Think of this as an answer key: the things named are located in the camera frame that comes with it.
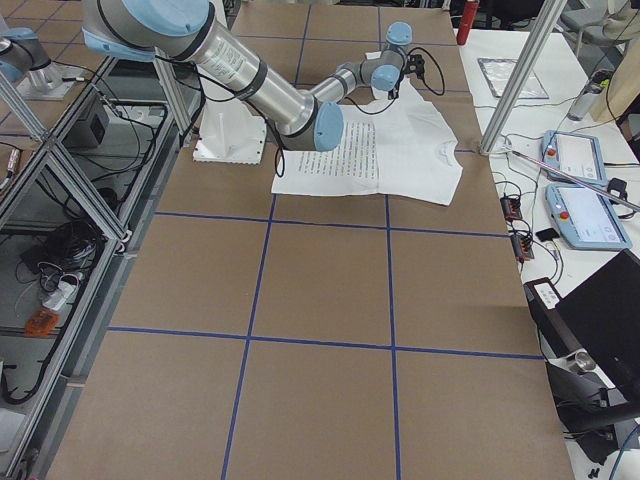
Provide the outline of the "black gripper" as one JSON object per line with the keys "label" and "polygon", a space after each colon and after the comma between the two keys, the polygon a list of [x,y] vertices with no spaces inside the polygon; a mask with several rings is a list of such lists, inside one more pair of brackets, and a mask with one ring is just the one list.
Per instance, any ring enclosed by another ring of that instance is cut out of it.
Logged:
{"label": "black gripper", "polygon": [[392,89],[388,92],[388,98],[397,98],[401,82],[405,77],[415,75],[422,82],[425,81],[425,60],[421,54],[409,54],[402,66],[398,79]]}

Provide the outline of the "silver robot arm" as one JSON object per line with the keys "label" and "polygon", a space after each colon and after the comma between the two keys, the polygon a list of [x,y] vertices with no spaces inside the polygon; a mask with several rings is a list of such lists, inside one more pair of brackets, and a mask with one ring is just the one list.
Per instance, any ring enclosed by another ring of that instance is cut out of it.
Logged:
{"label": "silver robot arm", "polygon": [[347,62],[309,91],[298,90],[237,39],[209,1],[85,1],[85,44],[107,56],[151,62],[163,51],[191,62],[274,124],[284,150],[331,151],[344,131],[339,101],[354,89],[390,92],[403,75],[413,31],[405,22],[387,30],[379,57]]}

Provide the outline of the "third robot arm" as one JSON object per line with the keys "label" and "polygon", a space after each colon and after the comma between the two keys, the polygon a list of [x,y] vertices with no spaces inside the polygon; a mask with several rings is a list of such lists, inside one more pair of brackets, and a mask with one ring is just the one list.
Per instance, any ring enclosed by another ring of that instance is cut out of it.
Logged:
{"label": "third robot arm", "polygon": [[32,29],[16,27],[1,33],[1,73],[10,83],[50,64],[50,56]]}

